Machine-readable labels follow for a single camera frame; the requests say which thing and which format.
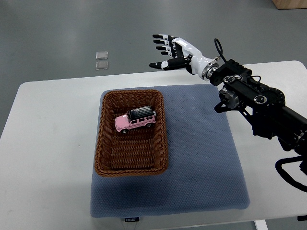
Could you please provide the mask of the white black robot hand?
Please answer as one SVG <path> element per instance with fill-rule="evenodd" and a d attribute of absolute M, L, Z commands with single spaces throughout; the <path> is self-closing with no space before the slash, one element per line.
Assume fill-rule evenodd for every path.
<path fill-rule="evenodd" d="M 160 70 L 176 70 L 186 68 L 193 75 L 198 75 L 200 78 L 207 78 L 209 70 L 213 67 L 213 59 L 203 56 L 196 47 L 184 39 L 168 34 L 154 34 L 154 43 L 162 46 L 157 46 L 157 50 L 162 50 L 162 55 L 167 55 L 172 58 L 162 62 L 150 63 L 149 67 Z"/>

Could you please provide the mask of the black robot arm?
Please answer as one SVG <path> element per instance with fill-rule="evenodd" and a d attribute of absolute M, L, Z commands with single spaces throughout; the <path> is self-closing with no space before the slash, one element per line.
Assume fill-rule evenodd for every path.
<path fill-rule="evenodd" d="M 267 139 L 277 137 L 283 150 L 294 150 L 298 156 L 281 159 L 277 168 L 290 162 L 300 162 L 302 172 L 307 171 L 307 119 L 285 105 L 284 93 L 261 83 L 260 76 L 253 76 L 232 59 L 226 60 L 218 39 L 214 40 L 219 56 L 211 59 L 182 38 L 167 34 L 154 34 L 156 49 L 170 59 L 151 63 L 154 69 L 186 69 L 214 86 L 223 84 L 219 91 L 220 102 L 216 112 L 239 111 L 251 124 L 253 134 Z"/>

